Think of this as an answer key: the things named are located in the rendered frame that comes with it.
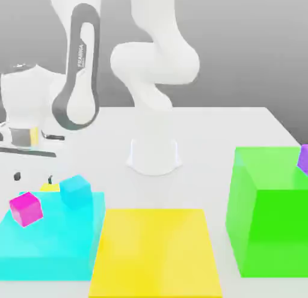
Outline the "small yellow cube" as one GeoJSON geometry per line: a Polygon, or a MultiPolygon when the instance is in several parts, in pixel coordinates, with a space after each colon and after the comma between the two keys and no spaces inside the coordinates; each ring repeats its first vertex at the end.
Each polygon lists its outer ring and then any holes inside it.
{"type": "Polygon", "coordinates": [[[40,192],[59,192],[60,191],[60,186],[59,184],[49,184],[49,183],[44,183],[40,189],[40,192]]]}

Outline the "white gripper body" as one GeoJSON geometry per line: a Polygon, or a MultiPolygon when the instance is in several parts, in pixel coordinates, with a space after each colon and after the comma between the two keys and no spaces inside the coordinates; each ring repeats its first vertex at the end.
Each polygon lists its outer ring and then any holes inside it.
{"type": "Polygon", "coordinates": [[[0,146],[0,174],[50,174],[58,162],[59,157],[53,151],[0,146]]]}

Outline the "small cyan cube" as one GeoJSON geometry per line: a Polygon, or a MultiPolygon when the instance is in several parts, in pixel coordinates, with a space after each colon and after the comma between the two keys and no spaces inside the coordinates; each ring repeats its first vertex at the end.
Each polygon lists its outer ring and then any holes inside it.
{"type": "Polygon", "coordinates": [[[92,203],[90,183],[81,175],[75,175],[60,182],[62,202],[68,208],[77,209],[92,203]]]}

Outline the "large green box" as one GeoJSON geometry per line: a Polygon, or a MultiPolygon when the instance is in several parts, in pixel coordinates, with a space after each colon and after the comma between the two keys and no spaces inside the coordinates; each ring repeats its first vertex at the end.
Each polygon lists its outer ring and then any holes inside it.
{"type": "Polygon", "coordinates": [[[308,175],[299,147],[236,147],[226,230],[241,277],[308,278],[308,175]]]}

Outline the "large cyan box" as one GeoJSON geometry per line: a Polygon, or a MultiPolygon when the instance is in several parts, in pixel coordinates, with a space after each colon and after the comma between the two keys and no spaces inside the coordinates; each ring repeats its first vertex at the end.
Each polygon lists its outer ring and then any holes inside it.
{"type": "Polygon", "coordinates": [[[102,192],[72,210],[58,192],[37,192],[43,218],[22,227],[0,222],[0,281],[89,281],[105,217],[102,192]]]}

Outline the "small purple cube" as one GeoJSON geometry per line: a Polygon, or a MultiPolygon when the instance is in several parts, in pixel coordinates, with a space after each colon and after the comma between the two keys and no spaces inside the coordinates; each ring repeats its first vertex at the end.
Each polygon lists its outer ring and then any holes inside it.
{"type": "Polygon", "coordinates": [[[301,146],[297,167],[308,175],[308,144],[303,144],[301,146]]]}

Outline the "small magenta cube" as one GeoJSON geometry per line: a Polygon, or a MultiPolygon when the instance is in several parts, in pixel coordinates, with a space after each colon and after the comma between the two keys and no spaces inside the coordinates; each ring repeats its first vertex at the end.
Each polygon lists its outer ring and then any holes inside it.
{"type": "Polygon", "coordinates": [[[13,219],[27,227],[43,217],[40,200],[31,192],[23,193],[9,201],[13,219]]]}

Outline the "large yellow box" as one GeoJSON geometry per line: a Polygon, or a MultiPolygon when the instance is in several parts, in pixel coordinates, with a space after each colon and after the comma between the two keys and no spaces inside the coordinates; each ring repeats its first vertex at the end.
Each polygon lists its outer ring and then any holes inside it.
{"type": "Polygon", "coordinates": [[[88,298],[223,298],[204,211],[109,208],[88,298]]]}

